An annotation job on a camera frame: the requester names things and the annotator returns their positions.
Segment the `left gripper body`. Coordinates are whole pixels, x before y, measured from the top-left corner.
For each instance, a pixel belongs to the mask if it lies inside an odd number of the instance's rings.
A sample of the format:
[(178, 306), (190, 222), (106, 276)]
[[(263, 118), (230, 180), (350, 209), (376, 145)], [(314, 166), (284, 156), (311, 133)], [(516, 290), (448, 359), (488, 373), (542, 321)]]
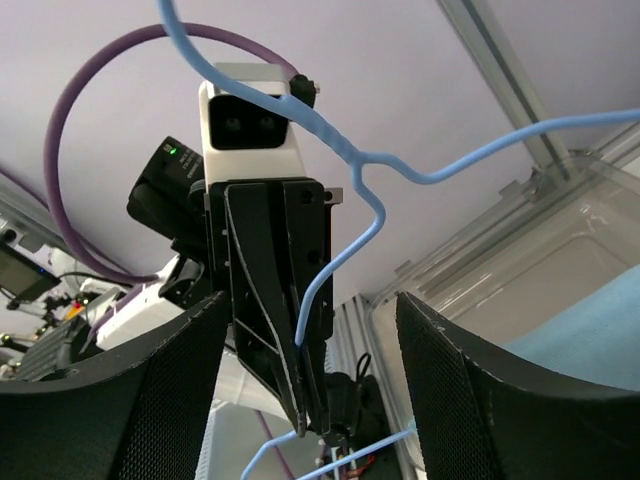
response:
[(210, 185), (210, 259), (239, 350), (294, 350), (303, 297), (331, 256), (331, 207), (310, 178)]

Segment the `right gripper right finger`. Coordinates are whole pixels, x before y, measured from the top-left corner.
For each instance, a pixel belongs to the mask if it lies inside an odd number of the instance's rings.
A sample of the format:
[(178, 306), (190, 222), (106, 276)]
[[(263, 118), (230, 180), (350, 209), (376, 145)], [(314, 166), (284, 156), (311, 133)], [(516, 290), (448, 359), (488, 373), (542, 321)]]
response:
[(410, 293), (396, 326), (428, 478), (638, 478), (637, 393), (524, 360)]

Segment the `light blue wire hanger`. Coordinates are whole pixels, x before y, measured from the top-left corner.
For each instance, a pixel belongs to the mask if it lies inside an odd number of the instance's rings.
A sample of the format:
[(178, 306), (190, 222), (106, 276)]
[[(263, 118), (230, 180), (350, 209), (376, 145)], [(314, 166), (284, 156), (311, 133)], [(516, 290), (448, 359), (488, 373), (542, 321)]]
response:
[(177, 16), (174, 3), (159, 1), (157, 6), (165, 33), (193, 70), (203, 79), (223, 88), (230, 94), (291, 120), (314, 135), (349, 166), (353, 190), (375, 212), (374, 222), (321, 270), (312, 283), (314, 287), (324, 285), (327, 280), (331, 279), (335, 271), (371, 241), (384, 226), (386, 209), (382, 201), (365, 185), (362, 178), (364, 166), (369, 164), (384, 165), (414, 184), (433, 185), (457, 175), (466, 168), (511, 145), (534, 136), (557, 130), (630, 123), (639, 120), (637, 108), (543, 120), (503, 135), (440, 170), (432, 173), (420, 173), (392, 154), (359, 150), (320, 114), (291, 95), (274, 99), (257, 89), (229, 78), (209, 63), (194, 47), (186, 32), (186, 24), (181, 22)]

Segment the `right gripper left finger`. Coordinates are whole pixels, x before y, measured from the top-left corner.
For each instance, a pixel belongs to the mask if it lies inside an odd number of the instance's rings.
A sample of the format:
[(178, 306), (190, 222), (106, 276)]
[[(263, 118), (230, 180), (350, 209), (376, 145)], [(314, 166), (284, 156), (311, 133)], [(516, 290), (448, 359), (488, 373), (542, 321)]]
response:
[(229, 317), (219, 292), (49, 380), (2, 383), (2, 478), (194, 478)]

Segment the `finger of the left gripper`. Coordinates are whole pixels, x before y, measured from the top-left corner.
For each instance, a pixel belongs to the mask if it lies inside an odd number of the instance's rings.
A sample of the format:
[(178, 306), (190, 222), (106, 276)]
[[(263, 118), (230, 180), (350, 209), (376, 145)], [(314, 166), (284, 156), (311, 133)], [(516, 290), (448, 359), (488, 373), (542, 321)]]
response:
[(268, 188), (261, 183), (231, 184), (225, 189), (224, 203), (239, 360), (278, 400), (294, 432), (303, 436), (307, 430), (304, 392), (277, 267)]
[(324, 370), (326, 340), (331, 333), (331, 315), (326, 305), (330, 290), (312, 283), (330, 259), (329, 208), (325, 205), (324, 187), (315, 180), (287, 181), (283, 193), (289, 256), (299, 300), (294, 341), (305, 410), (309, 428), (325, 436), (330, 431)]

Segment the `light blue trousers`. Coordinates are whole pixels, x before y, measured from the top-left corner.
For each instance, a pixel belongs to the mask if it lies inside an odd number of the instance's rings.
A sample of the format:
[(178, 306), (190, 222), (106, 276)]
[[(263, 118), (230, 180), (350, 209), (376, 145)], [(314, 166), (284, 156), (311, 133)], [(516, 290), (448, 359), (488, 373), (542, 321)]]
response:
[(548, 370), (637, 392), (639, 268), (502, 347)]

